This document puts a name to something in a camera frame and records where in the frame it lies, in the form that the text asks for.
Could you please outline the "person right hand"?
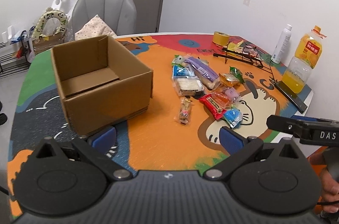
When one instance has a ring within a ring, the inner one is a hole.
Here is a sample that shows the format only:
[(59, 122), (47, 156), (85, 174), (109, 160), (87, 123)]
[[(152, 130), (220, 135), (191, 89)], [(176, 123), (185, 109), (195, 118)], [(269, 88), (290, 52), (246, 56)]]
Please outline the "person right hand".
[(309, 157), (309, 162), (314, 166), (324, 166), (320, 172), (320, 181), (322, 184), (321, 201), (335, 202), (338, 201), (338, 182), (332, 178), (325, 164), (322, 153), (314, 153)]

